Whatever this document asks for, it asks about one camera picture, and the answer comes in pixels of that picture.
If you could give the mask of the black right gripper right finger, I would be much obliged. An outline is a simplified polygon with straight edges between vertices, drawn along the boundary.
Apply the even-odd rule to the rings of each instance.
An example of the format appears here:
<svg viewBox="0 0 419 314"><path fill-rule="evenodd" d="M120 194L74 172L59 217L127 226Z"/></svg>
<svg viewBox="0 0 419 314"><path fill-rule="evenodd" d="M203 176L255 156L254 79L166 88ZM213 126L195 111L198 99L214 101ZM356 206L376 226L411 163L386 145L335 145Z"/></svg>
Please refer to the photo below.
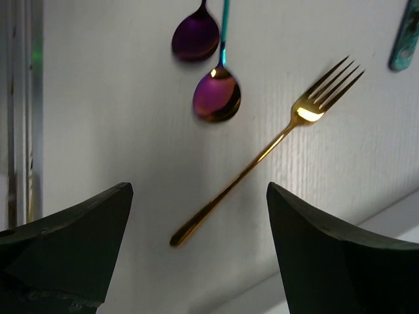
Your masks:
<svg viewBox="0 0 419 314"><path fill-rule="evenodd" d="M417 313L418 245L364 230L283 187L266 192L291 313Z"/></svg>

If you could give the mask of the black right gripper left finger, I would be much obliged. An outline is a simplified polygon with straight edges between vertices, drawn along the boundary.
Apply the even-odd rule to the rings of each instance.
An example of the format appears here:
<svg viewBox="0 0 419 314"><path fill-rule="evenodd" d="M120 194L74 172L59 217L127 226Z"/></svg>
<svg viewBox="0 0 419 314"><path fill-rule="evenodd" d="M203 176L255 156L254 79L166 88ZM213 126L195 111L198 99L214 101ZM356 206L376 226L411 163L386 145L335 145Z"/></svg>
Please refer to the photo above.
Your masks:
<svg viewBox="0 0 419 314"><path fill-rule="evenodd" d="M1 232L2 313L95 313L105 302L133 199L130 183Z"/></svg>

